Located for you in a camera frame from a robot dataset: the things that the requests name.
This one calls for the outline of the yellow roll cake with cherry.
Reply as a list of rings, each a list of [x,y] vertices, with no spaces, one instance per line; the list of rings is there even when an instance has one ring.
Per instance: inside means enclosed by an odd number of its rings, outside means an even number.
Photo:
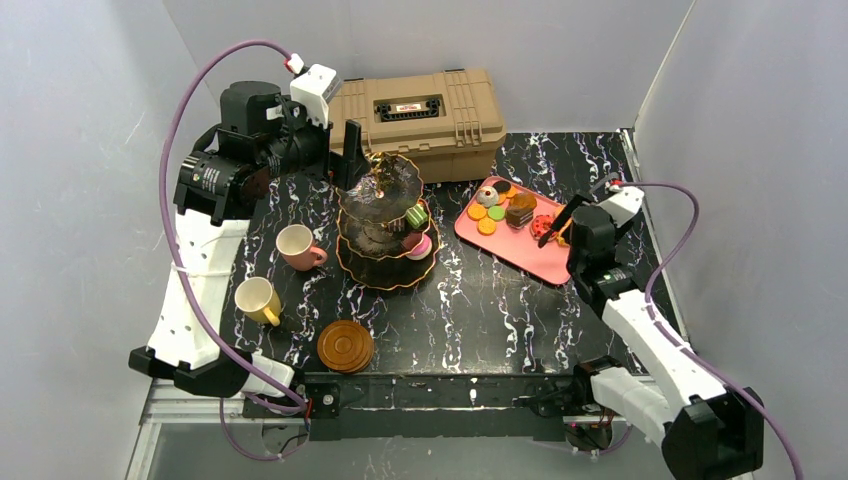
[[[569,228],[570,228],[570,226],[571,226],[571,223],[572,223],[572,221],[571,221],[571,220],[568,220],[568,221],[566,222],[565,226],[564,226],[564,227],[562,227],[561,229],[559,229],[559,230],[557,231],[557,233],[555,234],[555,236],[554,236],[554,238],[555,238],[555,240],[556,240],[557,244],[558,244],[560,247],[568,247],[568,246],[569,246],[569,243],[568,243],[568,230],[569,230]]]

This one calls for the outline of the pink serving tray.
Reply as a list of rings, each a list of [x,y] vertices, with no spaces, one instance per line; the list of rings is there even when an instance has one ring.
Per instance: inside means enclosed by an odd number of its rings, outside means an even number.
[[[562,285],[569,281],[570,274],[566,269],[569,254],[567,246],[559,246],[554,240],[538,248],[529,226],[516,230],[507,226],[505,221],[497,223],[493,234],[483,235],[478,231],[477,221],[467,214],[472,204],[476,204],[476,195],[467,202],[454,222],[454,231],[460,239],[552,285]]]

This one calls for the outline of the black three tier cake stand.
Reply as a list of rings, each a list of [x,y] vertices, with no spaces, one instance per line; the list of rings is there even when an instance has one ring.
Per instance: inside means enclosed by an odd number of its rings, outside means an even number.
[[[336,256],[340,268],[353,281],[371,289],[408,289],[424,280],[436,264],[440,234],[424,199],[424,181],[419,168],[400,154],[386,152],[366,155],[370,172],[356,187],[339,191]],[[426,227],[390,234],[387,222],[405,216],[416,203],[429,213]],[[425,234],[433,242],[431,253],[413,261],[406,254]]]

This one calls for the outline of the white cherry cake slice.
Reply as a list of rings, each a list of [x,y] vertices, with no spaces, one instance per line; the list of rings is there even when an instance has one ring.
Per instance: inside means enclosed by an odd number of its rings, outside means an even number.
[[[407,221],[403,217],[396,218],[387,222],[385,228],[390,234],[398,234],[406,230]]]

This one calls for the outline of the green layered cake slice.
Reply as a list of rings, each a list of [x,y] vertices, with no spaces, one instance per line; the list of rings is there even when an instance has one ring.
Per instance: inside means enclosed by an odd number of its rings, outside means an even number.
[[[426,227],[429,223],[428,210],[421,203],[416,203],[412,207],[408,208],[405,212],[404,218],[412,229]]]

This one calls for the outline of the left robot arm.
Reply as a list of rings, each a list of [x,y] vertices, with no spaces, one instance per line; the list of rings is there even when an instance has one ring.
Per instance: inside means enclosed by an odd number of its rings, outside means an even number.
[[[346,123],[342,151],[331,150],[338,88],[302,76],[288,91],[264,81],[223,91],[219,121],[195,141],[174,191],[160,195],[171,270],[156,328],[129,354],[132,370],[197,396],[245,393],[303,406],[291,366],[229,345],[219,327],[239,245],[271,182],[303,173],[349,190],[369,169],[357,122]]]

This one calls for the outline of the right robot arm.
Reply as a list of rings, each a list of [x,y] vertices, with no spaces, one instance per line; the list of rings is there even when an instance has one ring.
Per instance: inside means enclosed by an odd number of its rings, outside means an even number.
[[[574,398],[621,414],[656,444],[676,479],[728,479],[764,461],[764,418],[750,388],[739,392],[691,357],[691,350],[654,310],[630,269],[617,260],[618,241],[644,194],[624,187],[594,203],[576,194],[543,234],[568,237],[566,269],[578,296],[637,355],[650,388],[610,357],[574,369]]]

